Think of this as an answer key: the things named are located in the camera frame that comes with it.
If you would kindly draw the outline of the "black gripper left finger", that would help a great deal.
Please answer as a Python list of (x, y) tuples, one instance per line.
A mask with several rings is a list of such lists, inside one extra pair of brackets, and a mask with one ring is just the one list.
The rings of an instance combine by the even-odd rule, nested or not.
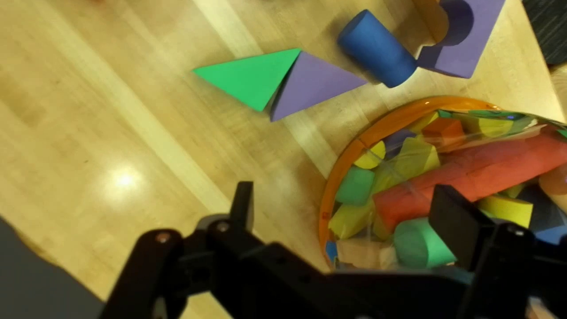
[(241, 180), (236, 187), (228, 210), (230, 224), (239, 230), (250, 230), (253, 224), (253, 182)]

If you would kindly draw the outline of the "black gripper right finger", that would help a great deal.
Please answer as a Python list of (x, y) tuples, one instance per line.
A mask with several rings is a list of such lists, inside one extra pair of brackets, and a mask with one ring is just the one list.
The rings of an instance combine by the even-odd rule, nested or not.
[(434, 187), (429, 223), (468, 270), (476, 267), (494, 228), (494, 221), (450, 184)]

